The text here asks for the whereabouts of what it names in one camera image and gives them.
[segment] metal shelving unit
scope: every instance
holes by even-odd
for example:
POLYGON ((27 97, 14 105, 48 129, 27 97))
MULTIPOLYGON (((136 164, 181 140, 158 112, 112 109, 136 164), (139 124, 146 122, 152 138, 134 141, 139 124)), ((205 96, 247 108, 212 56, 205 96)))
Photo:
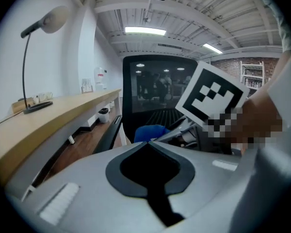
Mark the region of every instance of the metal shelving unit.
MULTIPOLYGON (((244 64, 241 61, 241 82, 246 83, 247 78, 249 80, 259 80, 262 82, 262 86, 263 86, 264 82, 265 82, 264 62, 262 61, 262 63, 260 63, 260 64, 244 64), (262 76, 254 76, 254 75, 246 74, 246 70, 261 70, 262 76)), ((253 89, 253 90, 258 90, 258 88, 256 88, 256 87, 252 87, 252 86, 247 86, 247 87, 249 87, 250 89, 253 89)))

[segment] fluorescent light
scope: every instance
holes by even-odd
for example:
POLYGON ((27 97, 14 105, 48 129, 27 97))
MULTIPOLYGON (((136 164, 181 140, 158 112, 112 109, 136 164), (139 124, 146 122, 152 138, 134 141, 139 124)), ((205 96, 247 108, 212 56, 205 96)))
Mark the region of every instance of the fluorescent light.
POLYGON ((203 46, 206 47, 206 48, 208 48, 208 49, 210 49, 210 50, 212 50, 212 51, 215 51, 217 53, 220 53, 220 54, 223 53, 220 50, 216 49, 215 47, 210 46, 209 44, 204 44, 203 46))
POLYGON ((125 27, 125 32, 126 33, 152 33, 152 34, 165 35, 166 30, 143 28, 143 27, 125 27))

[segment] black office chair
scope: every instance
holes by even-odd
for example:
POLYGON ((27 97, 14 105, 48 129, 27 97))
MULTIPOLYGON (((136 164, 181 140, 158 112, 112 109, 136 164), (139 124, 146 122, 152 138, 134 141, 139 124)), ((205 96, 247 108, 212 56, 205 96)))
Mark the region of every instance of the black office chair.
POLYGON ((160 104, 157 88, 153 89, 155 75, 157 77, 157 74, 160 74, 160 78, 162 78, 164 74, 168 73, 174 82, 176 79, 184 80, 187 76, 192 76, 196 67, 196 61, 175 56, 139 55, 124 58, 123 127, 131 142, 139 127, 160 124, 169 128, 183 116, 175 109, 180 96, 165 99, 167 106, 160 104), (185 68, 185 70, 178 70, 179 67, 185 68))

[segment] white container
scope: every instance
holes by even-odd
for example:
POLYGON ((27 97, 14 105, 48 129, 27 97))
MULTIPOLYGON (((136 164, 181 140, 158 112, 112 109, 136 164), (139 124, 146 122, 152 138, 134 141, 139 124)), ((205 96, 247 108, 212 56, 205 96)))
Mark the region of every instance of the white container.
POLYGON ((109 122, 109 109, 103 108, 98 112, 98 118, 101 123, 109 122))

